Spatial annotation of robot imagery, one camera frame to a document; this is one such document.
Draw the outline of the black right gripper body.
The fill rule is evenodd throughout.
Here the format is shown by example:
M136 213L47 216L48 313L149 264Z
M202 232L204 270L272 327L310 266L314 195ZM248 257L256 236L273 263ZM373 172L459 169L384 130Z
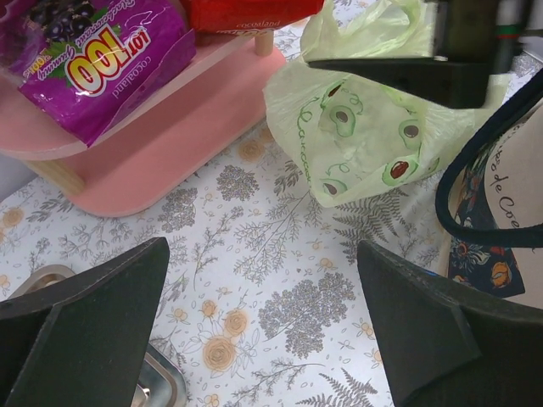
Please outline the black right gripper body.
M541 1L431 1L432 54L451 62L508 64L542 37Z

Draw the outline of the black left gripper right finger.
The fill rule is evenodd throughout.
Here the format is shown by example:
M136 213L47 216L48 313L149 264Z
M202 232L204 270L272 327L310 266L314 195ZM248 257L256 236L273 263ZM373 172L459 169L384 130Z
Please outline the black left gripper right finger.
M540 406L542 312L362 241L357 268L396 406Z

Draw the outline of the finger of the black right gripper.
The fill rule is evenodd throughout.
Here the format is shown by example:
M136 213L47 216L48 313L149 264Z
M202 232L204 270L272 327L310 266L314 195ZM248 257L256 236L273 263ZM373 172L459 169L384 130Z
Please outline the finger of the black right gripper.
M450 109L479 109L488 89L488 66L481 63L407 59L320 59L312 69L358 75Z

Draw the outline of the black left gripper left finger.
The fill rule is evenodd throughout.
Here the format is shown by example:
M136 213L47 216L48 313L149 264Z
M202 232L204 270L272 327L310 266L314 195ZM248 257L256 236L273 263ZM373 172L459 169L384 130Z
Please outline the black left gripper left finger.
M3 406L128 406L170 250L149 239L110 261L1 303Z

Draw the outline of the green plastic grocery bag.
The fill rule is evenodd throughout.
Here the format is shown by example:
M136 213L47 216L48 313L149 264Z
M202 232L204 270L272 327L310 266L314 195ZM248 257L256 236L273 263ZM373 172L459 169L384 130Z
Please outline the green plastic grocery bag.
M490 78L481 109L448 109L356 75L312 69L312 59L426 57L433 11L421 1L376 1L340 27L325 2L299 57L264 90L268 127L324 207L368 198L442 170L501 106L508 75Z

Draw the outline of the beige canvas tote bag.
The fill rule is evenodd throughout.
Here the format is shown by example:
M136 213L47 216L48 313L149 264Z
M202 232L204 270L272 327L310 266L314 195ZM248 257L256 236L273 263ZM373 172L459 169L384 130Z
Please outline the beige canvas tote bag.
M542 306L542 74L514 93L445 170L435 198L448 233L439 273Z

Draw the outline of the red snack package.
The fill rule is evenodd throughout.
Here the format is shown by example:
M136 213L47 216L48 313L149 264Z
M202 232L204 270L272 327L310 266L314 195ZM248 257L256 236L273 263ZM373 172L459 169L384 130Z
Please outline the red snack package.
M196 31L276 30L321 11L323 0L188 0L181 1Z

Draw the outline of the purple snack package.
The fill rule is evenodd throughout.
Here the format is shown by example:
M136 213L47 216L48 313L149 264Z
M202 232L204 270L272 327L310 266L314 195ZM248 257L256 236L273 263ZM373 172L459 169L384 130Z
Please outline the purple snack package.
M1 76L87 146L195 54L195 32L171 1L1 3Z

